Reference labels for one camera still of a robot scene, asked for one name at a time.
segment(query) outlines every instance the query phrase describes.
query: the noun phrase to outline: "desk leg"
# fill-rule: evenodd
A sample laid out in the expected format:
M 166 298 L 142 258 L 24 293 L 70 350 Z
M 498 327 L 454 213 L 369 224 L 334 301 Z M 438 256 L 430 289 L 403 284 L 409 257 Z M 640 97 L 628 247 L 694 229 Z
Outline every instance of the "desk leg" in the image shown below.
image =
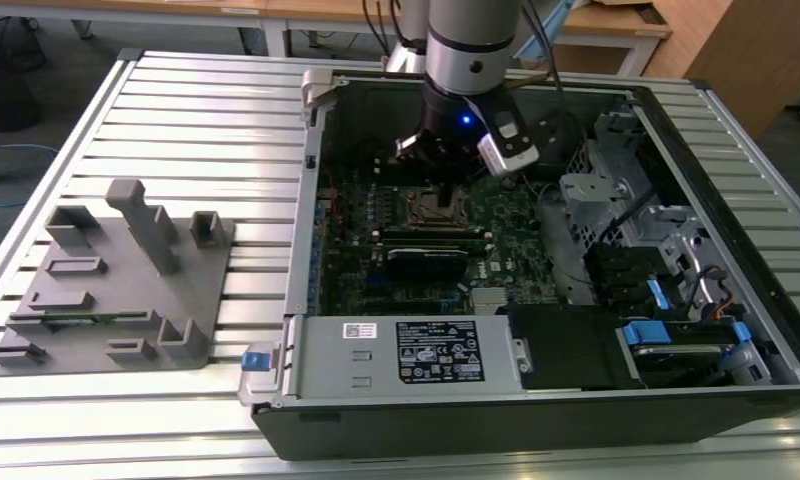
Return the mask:
M 90 20 L 71 20 L 70 24 L 74 27 L 74 31 L 79 36 L 79 40 L 87 40 L 94 36 L 91 33 L 91 21 Z
M 620 77 L 638 77 L 642 75 L 642 69 L 646 63 L 649 63 L 658 41 L 654 37 L 637 37 L 637 42 L 633 48 L 628 50 L 628 55 L 625 56 L 625 60 L 622 60 L 616 75 Z
M 266 35 L 266 48 L 269 49 L 270 57 L 289 57 L 289 35 L 287 26 L 283 19 L 263 18 L 261 22 L 263 26 L 263 34 Z

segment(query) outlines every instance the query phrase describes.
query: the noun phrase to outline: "white sticker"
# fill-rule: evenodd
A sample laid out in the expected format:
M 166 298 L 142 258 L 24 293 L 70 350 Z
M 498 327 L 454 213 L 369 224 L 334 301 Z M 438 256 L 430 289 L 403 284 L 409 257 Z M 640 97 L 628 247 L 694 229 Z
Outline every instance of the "white sticker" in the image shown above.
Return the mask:
M 239 15 L 257 15 L 258 11 L 251 8 L 221 8 L 222 13 L 237 13 Z
M 343 338 L 375 338 L 375 324 L 345 323 Z
M 665 37 L 666 32 L 654 32 L 652 30 L 637 30 L 634 35 L 638 37 Z

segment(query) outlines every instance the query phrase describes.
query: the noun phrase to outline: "motherboard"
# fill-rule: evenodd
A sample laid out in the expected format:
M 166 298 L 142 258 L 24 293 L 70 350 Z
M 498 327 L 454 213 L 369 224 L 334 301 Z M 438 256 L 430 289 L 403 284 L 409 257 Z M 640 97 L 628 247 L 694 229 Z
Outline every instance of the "motherboard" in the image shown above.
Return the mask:
M 492 314 L 557 301 L 536 218 L 544 186 L 486 177 L 439 199 L 371 172 L 331 173 L 317 196 L 314 314 Z

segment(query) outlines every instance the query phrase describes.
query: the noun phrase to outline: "barcode label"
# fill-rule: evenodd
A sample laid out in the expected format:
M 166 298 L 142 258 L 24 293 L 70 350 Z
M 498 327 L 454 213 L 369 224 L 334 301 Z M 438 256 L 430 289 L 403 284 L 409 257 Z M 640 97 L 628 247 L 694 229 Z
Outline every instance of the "barcode label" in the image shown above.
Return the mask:
M 345 323 L 343 338 L 375 338 L 375 324 Z

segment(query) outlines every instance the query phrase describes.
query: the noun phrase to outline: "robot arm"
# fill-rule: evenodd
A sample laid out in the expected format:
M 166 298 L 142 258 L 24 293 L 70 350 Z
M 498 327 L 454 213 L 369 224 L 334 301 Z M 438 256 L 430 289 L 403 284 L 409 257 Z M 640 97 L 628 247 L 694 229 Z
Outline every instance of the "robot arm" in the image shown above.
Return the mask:
M 546 3 L 557 31 L 572 0 Z M 478 170 L 505 175 L 538 159 L 528 128 L 504 88 L 521 0 L 438 0 L 429 5 L 423 111 L 397 158 L 450 189 Z

